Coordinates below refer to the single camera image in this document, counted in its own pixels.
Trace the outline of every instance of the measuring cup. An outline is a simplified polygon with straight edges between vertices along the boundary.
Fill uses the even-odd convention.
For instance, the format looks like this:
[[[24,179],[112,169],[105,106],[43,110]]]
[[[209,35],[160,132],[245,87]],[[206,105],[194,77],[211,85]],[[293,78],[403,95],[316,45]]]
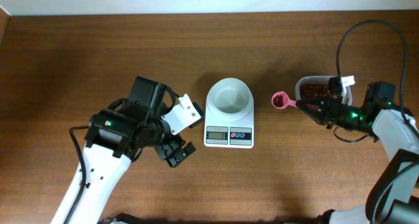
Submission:
[[[283,106],[282,107],[276,107],[275,105],[274,105],[274,99],[277,97],[277,96],[282,96],[282,103],[283,103]],[[272,105],[275,107],[275,108],[277,108],[277,109],[285,109],[286,107],[288,107],[288,106],[293,106],[293,107],[295,107],[295,108],[298,108],[297,107],[297,105],[296,105],[296,101],[295,100],[290,100],[289,99],[289,97],[288,97],[288,95],[287,95],[287,93],[285,93],[285,92],[277,92],[277,93],[275,93],[274,94],[274,96],[272,97]]]

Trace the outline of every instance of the clear container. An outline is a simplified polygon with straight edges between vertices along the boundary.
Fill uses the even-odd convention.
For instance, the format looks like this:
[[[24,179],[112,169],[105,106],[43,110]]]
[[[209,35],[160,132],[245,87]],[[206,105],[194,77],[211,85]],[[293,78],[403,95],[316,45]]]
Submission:
[[[295,99],[301,100],[300,95],[300,86],[302,84],[324,84],[329,85],[329,79],[332,76],[310,76],[310,77],[303,77],[300,79],[297,84],[295,85]],[[343,85],[343,91],[342,91],[342,103],[346,103],[348,101],[348,105],[352,105],[352,93],[350,86],[355,84],[354,76],[349,77],[343,77],[342,78],[342,85]]]

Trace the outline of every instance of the white bowl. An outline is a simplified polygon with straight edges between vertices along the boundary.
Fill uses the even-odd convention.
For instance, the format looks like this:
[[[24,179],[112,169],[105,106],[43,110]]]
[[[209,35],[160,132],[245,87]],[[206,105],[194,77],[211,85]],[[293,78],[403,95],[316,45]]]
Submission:
[[[226,78],[211,87],[207,95],[208,109],[224,121],[237,121],[253,108],[253,96],[239,79]]]
[[[325,84],[325,85],[328,86],[329,85],[329,79],[331,77],[332,76],[311,76],[311,77],[303,77],[295,85],[295,98],[296,98],[296,100],[301,100],[300,86],[302,84],[306,84],[306,83],[309,83],[309,84]],[[344,87],[344,90],[342,91],[342,96],[343,96],[342,103],[346,103],[346,101],[348,101],[348,105],[352,105],[352,93],[351,93],[350,85],[345,86]]]

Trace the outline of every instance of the wooden table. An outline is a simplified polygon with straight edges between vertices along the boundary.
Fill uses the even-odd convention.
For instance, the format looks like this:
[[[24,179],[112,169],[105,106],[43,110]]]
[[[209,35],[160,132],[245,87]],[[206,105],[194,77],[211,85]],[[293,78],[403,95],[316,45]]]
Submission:
[[[171,220],[257,221],[316,217],[365,203],[387,166],[381,143],[338,141],[270,98],[297,81],[336,75],[340,38],[355,23],[397,24],[410,46],[405,105],[419,112],[419,11],[281,12],[12,17],[0,50],[0,221],[48,223],[77,167],[71,126],[117,98],[137,75],[187,93],[204,109],[225,77],[255,98],[253,149],[202,143],[204,124],[182,132],[196,152],[170,169],[153,149],[123,175],[102,217],[120,212]],[[353,105],[368,83],[399,85],[402,48],[390,28],[369,25],[343,48],[342,74],[355,75]],[[82,140],[84,132],[78,133]],[[345,133],[356,138],[358,133]]]

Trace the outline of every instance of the black cable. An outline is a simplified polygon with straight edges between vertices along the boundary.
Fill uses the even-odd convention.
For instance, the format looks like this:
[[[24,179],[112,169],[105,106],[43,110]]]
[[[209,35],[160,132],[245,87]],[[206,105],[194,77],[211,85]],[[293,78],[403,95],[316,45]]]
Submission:
[[[365,134],[363,137],[361,137],[361,138],[359,138],[359,139],[356,139],[356,140],[347,140],[347,139],[344,139],[344,138],[342,138],[342,137],[340,137],[340,136],[338,136],[338,135],[336,135],[336,130],[338,130],[338,126],[333,130],[333,134],[335,135],[335,137],[336,138],[338,138],[340,141],[343,141],[343,142],[346,142],[346,143],[357,143],[357,142],[360,142],[361,140],[364,140],[365,138],[367,138],[367,137],[369,137],[369,135],[368,134]]]
[[[410,130],[413,132],[413,134],[419,139],[419,132],[413,127],[413,125],[410,123],[410,121],[406,118],[404,109],[403,109],[403,97],[404,97],[404,90],[405,90],[405,78],[406,78],[406,70],[407,70],[407,57],[408,57],[408,49],[407,49],[407,41],[405,36],[403,35],[403,32],[394,24],[391,24],[387,21],[384,20],[366,20],[366,21],[362,21],[356,25],[354,25],[352,28],[350,28],[345,35],[343,36],[342,40],[340,40],[339,43],[339,47],[337,50],[337,55],[336,55],[336,69],[338,72],[338,76],[342,77],[340,74],[340,64],[339,64],[339,58],[340,58],[340,51],[342,50],[342,46],[343,46],[343,42],[345,40],[345,38],[347,38],[347,36],[349,36],[349,34],[357,27],[363,25],[363,24],[370,24],[370,23],[378,23],[378,24],[383,24],[386,26],[389,26],[391,28],[393,28],[397,34],[399,34],[402,45],[403,45],[403,70],[401,73],[401,80],[400,80],[400,93],[399,93],[399,101],[400,101],[400,113],[401,116],[405,122],[405,124],[410,128]],[[374,207],[374,212],[373,212],[373,218],[371,219],[371,223],[375,224],[375,213],[378,209],[378,205],[380,204],[380,201],[382,199],[382,197],[384,197],[384,195],[387,193],[388,189],[394,184],[394,182],[399,179],[399,177],[401,177],[403,174],[405,174],[406,172],[408,172],[410,169],[413,169],[415,166],[419,165],[419,160],[413,162],[412,164],[410,164],[409,166],[407,166],[406,168],[402,169],[387,185],[387,187],[384,189],[384,191],[381,193],[380,198],[377,200],[375,207]]]
[[[352,26],[352,28],[350,28],[345,35],[342,37],[342,39],[340,40],[339,43],[339,47],[336,53],[336,69],[338,72],[338,76],[341,77],[340,74],[340,64],[339,64],[339,58],[340,58],[340,51],[342,50],[342,46],[343,43],[345,41],[345,39],[349,36],[349,34],[355,29],[358,28],[359,26],[363,25],[363,24],[370,24],[370,23],[377,23],[377,24],[383,24],[386,26],[389,26],[391,28],[393,28],[397,34],[399,34],[402,45],[403,45],[403,70],[401,73],[401,80],[400,80],[400,93],[399,93],[399,101],[400,101],[400,113],[401,116],[404,120],[404,122],[406,123],[406,125],[412,130],[413,134],[419,139],[419,132],[412,126],[412,124],[410,123],[410,121],[406,118],[404,109],[403,109],[403,97],[404,97],[404,91],[405,91],[405,77],[406,77],[406,69],[407,69],[407,57],[408,57],[408,50],[407,50],[407,41],[405,38],[405,35],[403,35],[403,32],[394,24],[389,23],[387,21],[384,20],[366,20],[366,21],[362,21],[358,24],[355,24],[354,26]]]
[[[76,199],[74,200],[74,203],[71,206],[70,211],[68,212],[67,217],[64,220],[64,224],[69,223],[71,216],[73,215],[73,212],[76,209],[77,204],[79,203],[80,198],[83,194],[84,186],[86,185],[86,165],[84,164],[84,159],[80,150],[80,145],[77,142],[77,138],[74,136],[74,130],[82,130],[82,129],[88,129],[88,128],[89,126],[75,126],[75,127],[70,128],[70,136],[71,136],[71,139],[73,140],[74,146],[76,147],[77,156],[79,157],[82,177],[81,177],[79,192],[77,193]]]
[[[387,191],[390,189],[390,187],[395,183],[395,181],[397,181],[397,179],[399,179],[401,176],[403,176],[405,173],[407,173],[408,171],[410,171],[411,169],[413,169],[414,167],[419,165],[419,160],[414,161],[412,164],[408,165],[406,168],[402,169],[393,179],[392,181],[387,185],[387,187],[383,190],[383,192],[381,193],[380,197],[378,197],[378,200],[375,204],[374,207],[374,211],[373,211],[373,218],[371,219],[371,223],[375,224],[375,213],[377,212],[378,209],[378,204],[380,204],[380,201],[382,200],[382,198],[384,197],[384,195],[387,193]]]

